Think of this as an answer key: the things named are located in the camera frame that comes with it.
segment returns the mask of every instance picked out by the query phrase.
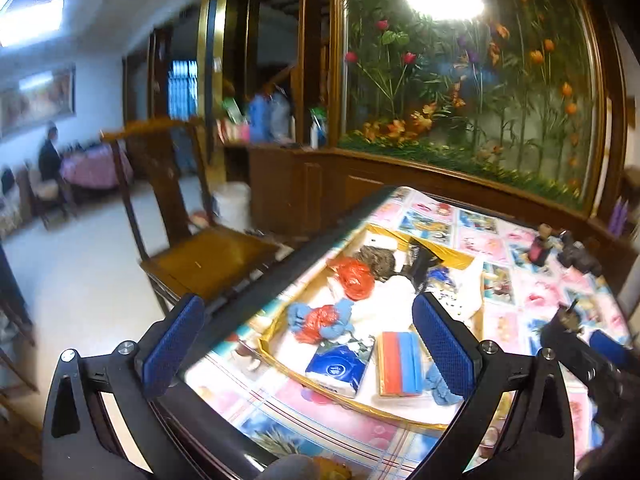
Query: ceiling light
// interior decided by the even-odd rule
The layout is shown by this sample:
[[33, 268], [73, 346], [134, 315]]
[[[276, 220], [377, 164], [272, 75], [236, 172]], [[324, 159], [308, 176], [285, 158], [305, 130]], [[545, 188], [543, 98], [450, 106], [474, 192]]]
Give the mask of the ceiling light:
[[12, 46], [55, 32], [62, 23], [64, 0], [51, 0], [0, 15], [0, 44]]
[[53, 72], [42, 72], [41, 74], [32, 75], [30, 77], [22, 79], [18, 83], [18, 86], [20, 88], [20, 91], [24, 92], [25, 90], [29, 90], [31, 88], [46, 85], [51, 81], [53, 81]]
[[407, 0], [409, 6], [436, 22], [470, 20], [484, 10], [482, 0]]

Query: white bucket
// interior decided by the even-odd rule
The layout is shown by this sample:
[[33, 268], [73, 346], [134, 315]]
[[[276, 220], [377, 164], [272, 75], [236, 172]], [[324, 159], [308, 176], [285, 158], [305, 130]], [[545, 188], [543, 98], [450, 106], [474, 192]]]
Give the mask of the white bucket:
[[251, 228], [249, 203], [251, 188], [244, 182], [226, 182], [213, 192], [218, 205], [219, 222], [236, 231]]

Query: green grass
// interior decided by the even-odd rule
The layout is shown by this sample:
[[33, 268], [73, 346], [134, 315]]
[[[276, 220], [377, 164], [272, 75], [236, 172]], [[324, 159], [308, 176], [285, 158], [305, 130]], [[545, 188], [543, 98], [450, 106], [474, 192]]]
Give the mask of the green grass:
[[580, 209], [582, 207], [580, 197], [576, 196], [577, 193], [574, 194], [565, 184], [542, 178], [534, 173], [505, 170], [492, 162], [483, 162], [474, 158], [467, 148], [438, 146], [427, 139], [408, 140], [396, 144], [382, 137], [369, 142], [359, 132], [342, 136], [338, 147], [346, 150], [423, 162], [446, 170], [459, 171], [493, 180], [500, 184], [507, 184], [572, 209]]

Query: open cardboard box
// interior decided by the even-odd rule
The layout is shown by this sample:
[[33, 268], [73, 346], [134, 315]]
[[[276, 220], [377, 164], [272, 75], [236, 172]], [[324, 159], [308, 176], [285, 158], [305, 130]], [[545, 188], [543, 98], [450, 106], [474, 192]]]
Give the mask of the open cardboard box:
[[[388, 231], [384, 228], [372, 224], [365, 224], [359, 232], [347, 243], [344, 249], [336, 256], [352, 256], [363, 245], [368, 234], [383, 235], [394, 238], [398, 242], [398, 249], [406, 251], [409, 241], [413, 237], [407, 234]], [[460, 253], [453, 249], [449, 249], [438, 244], [434, 244], [427, 240], [413, 238], [414, 240], [425, 245], [443, 260], [443, 264], [447, 267], [462, 270], [467, 268], [473, 261], [473, 257], [468, 254]], [[372, 415], [385, 422], [395, 424], [396, 426], [407, 427], [414, 431], [443, 431], [455, 416], [459, 404], [453, 406], [438, 406], [430, 393], [424, 393], [419, 397], [380, 397], [378, 395], [378, 377], [377, 377], [377, 359], [376, 350], [372, 352], [371, 359], [367, 365], [360, 389], [354, 399], [340, 396], [334, 392], [327, 390], [319, 384], [305, 377], [305, 369], [308, 362], [316, 352], [317, 345], [309, 345], [298, 342], [287, 324], [287, 308], [290, 303], [301, 302], [309, 304], [312, 308], [322, 306], [323, 304], [335, 303], [334, 297], [328, 286], [327, 279], [334, 276], [334, 271], [326, 264], [318, 270], [318, 273], [311, 277], [306, 286], [302, 288], [296, 295], [291, 297], [289, 301], [279, 307], [270, 327], [264, 331], [258, 340], [257, 351], [262, 359], [285, 375], [293, 378], [297, 382], [303, 384], [307, 388], [311, 388], [339, 404], [348, 406], [358, 412]], [[373, 295], [379, 292], [385, 283], [376, 282]], [[478, 276], [478, 287], [482, 287], [481, 274]], [[402, 303], [402, 308], [411, 309], [413, 300], [409, 296], [398, 298]], [[471, 319], [470, 329], [478, 340], [482, 339], [482, 307], [474, 314]], [[423, 359], [423, 373], [426, 373], [428, 357], [425, 354]]]

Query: wooden cabinet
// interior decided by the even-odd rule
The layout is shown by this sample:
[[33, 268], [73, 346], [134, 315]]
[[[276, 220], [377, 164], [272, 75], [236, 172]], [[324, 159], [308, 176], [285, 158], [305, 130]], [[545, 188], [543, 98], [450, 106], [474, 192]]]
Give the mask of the wooden cabinet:
[[572, 231], [601, 261], [614, 292], [622, 288], [637, 253], [598, 219], [513, 187], [417, 164], [347, 150], [249, 149], [254, 226], [287, 237], [312, 235], [382, 186], [410, 186], [463, 206], [536, 227]]

